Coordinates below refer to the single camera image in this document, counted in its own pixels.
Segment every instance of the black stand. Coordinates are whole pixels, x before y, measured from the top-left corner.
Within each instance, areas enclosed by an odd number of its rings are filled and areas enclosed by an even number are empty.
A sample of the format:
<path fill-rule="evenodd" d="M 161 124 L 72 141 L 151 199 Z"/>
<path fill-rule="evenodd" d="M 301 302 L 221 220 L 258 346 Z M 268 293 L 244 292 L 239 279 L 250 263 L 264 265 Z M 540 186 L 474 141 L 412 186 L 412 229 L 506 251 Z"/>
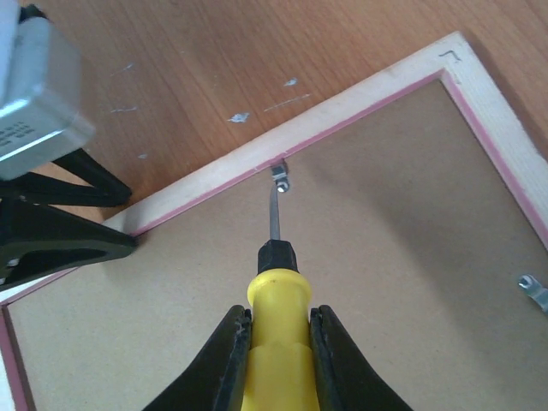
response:
<path fill-rule="evenodd" d="M 119 206 L 131 196 L 128 186 L 81 149 L 54 163 L 92 186 L 35 173 L 0 182 L 0 291 L 137 247 L 130 235 L 48 206 Z"/>

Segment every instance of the gray metal object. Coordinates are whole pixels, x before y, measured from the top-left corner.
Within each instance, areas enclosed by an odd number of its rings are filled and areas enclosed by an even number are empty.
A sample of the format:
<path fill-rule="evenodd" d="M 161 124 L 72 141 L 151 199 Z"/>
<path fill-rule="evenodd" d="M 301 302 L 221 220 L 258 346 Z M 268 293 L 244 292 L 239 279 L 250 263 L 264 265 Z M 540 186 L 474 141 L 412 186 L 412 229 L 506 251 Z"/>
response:
<path fill-rule="evenodd" d="M 22 176 L 93 137 L 94 84 L 91 65 L 49 21 L 17 27 L 0 101 L 0 179 Z"/>
<path fill-rule="evenodd" d="M 19 259 L 11 259 L 8 261 L 8 267 L 16 267 L 19 265 Z"/>
<path fill-rule="evenodd" d="M 533 276 L 521 276 L 518 285 L 525 291 L 525 294 L 539 304 L 542 311 L 548 313 L 548 289 L 545 289 Z"/>
<path fill-rule="evenodd" d="M 291 186 L 289 185 L 288 178 L 288 166 L 285 162 L 282 162 L 271 167 L 272 179 L 276 184 L 277 191 L 279 193 L 287 193 Z"/>

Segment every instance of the yellow screwdriver handle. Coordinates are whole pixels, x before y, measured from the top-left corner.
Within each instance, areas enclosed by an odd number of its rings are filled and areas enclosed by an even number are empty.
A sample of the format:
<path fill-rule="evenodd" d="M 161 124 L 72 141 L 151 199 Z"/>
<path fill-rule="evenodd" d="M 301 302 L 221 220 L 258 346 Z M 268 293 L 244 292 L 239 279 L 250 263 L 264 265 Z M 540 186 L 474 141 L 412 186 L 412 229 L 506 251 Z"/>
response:
<path fill-rule="evenodd" d="M 253 324 L 242 411 L 319 411 L 311 297 L 310 284 L 296 271 L 268 270 L 249 284 Z"/>

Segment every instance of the screwdriver shaft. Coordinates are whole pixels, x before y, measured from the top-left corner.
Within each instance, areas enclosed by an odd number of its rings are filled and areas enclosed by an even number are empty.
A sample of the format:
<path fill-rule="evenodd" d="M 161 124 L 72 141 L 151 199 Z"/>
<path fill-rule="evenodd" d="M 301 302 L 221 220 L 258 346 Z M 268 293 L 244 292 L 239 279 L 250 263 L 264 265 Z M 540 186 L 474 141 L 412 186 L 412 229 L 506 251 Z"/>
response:
<path fill-rule="evenodd" d="M 271 190 L 270 220 L 271 220 L 271 240 L 280 240 L 280 210 L 277 203 L 276 184 L 272 185 L 272 190 Z"/>

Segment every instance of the screwdriver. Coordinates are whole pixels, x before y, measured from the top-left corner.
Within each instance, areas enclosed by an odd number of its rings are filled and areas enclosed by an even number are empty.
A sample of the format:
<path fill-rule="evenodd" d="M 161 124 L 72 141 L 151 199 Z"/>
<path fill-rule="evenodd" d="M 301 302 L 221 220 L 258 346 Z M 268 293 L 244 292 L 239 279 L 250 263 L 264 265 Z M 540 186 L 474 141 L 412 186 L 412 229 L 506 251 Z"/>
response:
<path fill-rule="evenodd" d="M 281 240 L 278 191 L 289 190 L 281 168 L 270 194 L 270 240 L 259 250 L 258 275 L 249 284 L 253 309 L 242 411 L 319 411 L 310 346 L 310 283 L 295 251 Z"/>

